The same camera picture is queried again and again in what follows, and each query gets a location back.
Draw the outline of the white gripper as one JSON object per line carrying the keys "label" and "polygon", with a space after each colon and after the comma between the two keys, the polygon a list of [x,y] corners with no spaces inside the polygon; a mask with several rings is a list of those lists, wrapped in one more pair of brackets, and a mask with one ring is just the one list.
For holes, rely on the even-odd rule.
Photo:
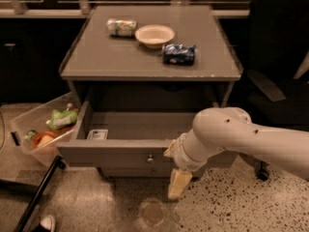
{"label": "white gripper", "polygon": [[190,130],[176,140],[173,139],[163,156],[173,158],[179,169],[173,169],[168,187],[168,198],[179,199],[192,179],[192,173],[203,167],[209,158],[223,152],[224,149],[213,143],[199,139]]}

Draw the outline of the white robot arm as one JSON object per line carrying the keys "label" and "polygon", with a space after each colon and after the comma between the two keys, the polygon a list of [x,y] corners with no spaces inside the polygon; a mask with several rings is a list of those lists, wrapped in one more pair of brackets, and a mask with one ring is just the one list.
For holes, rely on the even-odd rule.
{"label": "white robot arm", "polygon": [[191,130],[174,139],[164,152],[176,164],[168,197],[180,198],[192,174],[224,151],[250,155],[309,179],[309,132],[257,125],[241,108],[213,107],[197,113]]}

